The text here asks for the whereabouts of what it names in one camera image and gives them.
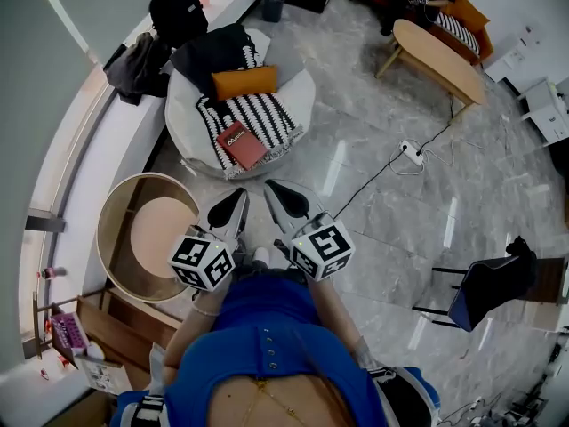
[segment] black chair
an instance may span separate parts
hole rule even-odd
[[[468,270],[434,267],[435,272],[462,275],[449,310],[413,307],[413,310],[447,316],[452,322],[431,319],[433,324],[472,332],[486,314],[507,301],[523,296],[533,286],[537,258],[529,251],[521,255],[473,262]]]

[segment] bracelet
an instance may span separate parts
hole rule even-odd
[[[199,307],[197,307],[193,302],[192,302],[191,309],[193,311],[197,311],[200,315],[204,315],[205,317],[215,318],[215,317],[218,317],[220,315],[219,313],[211,313],[209,311],[202,310]]]

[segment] red book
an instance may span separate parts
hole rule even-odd
[[[247,171],[268,152],[238,120],[217,137],[217,142]]]

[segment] white sneaker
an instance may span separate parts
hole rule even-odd
[[[267,268],[270,262],[270,254],[264,246],[260,246],[255,250],[255,253],[252,256],[252,262],[262,262]]]

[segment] wooden coffee table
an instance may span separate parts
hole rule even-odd
[[[451,122],[458,119],[473,104],[485,103],[482,78],[446,44],[409,20],[396,20],[393,35],[397,48],[375,77],[379,78],[396,58],[414,65],[464,103],[464,108]]]

